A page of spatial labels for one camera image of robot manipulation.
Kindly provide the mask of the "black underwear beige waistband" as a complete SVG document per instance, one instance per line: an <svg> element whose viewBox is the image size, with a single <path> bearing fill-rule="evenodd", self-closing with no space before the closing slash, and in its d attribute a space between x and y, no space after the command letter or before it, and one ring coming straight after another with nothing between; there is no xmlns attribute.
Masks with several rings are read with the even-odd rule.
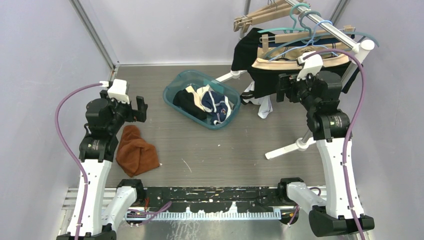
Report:
<svg viewBox="0 0 424 240"><path fill-rule="evenodd" d="M351 61L342 54L323 60L322 71L330 71L340 77L347 71ZM254 98L262 98L276 93L279 75L296 75L302 69L296 61L267 61L257 58L247 70L254 81Z"/></svg>

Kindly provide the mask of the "light blue wire hanger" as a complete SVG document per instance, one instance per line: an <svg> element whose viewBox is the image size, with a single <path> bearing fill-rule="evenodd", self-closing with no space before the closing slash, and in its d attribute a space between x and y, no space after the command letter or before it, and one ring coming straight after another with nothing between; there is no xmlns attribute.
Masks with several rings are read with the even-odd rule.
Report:
<svg viewBox="0 0 424 240"><path fill-rule="evenodd" d="M317 48L328 49L328 47L325 46L324 44L315 44L315 42L316 42L315 41L315 37L316 37L316 34L317 34L317 27L320 26L320 25L322 25L323 23L328 23L331 26L334 25L330 20L320 21L319 23L317 23L314 26L312 36L308 39L308 41L306 41L305 39L301 39L301 40L293 40L293 41L290 41L290 42L283 43L282 45L279 45L276 48L274 48L274 49L270 50L269 52L267 52L264 55L264 59L268 59L268 61L277 60L277 59L279 59L280 56L283 56L283 55L285 55L286 53L288 53L290 51L293 51L293 50L296 50L296 49L305 48L305 47L317 47ZM293 46L294 43L296 43L296 42L303 42L303 41L306 41L306 42L303 43L303 45ZM278 55L276 55L274 57L271 57L271 55L274 52L276 52L279 49L285 48L285 47L292 47L292 48L287 49L287 50L284 50L282 53L279 53Z"/></svg>

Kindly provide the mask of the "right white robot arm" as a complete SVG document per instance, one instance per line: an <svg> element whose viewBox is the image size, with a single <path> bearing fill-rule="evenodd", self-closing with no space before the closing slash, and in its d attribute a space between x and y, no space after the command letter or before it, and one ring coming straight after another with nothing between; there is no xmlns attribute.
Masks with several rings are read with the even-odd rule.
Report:
<svg viewBox="0 0 424 240"><path fill-rule="evenodd" d="M306 110L311 131L322 160L326 199L310 190L298 177L283 178L277 198L283 205L296 203L303 209L317 237L350 235L370 231L375 221L364 213L351 164L350 118L338 106L343 85L331 71L307 74L280 74L276 85L278 101L300 103Z"/></svg>

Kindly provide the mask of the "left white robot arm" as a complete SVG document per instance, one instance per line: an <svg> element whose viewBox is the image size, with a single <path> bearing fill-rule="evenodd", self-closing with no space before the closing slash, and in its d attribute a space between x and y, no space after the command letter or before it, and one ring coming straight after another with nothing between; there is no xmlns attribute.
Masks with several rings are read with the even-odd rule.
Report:
<svg viewBox="0 0 424 240"><path fill-rule="evenodd" d="M111 202L104 207L106 182L118 146L117 133L125 122L143 122L147 105L133 109L130 102L102 96L86 105L85 135L79 145L76 163L80 182L70 223L58 240L115 240L117 229L131 205L141 206L146 192L140 179L123 179Z"/></svg>

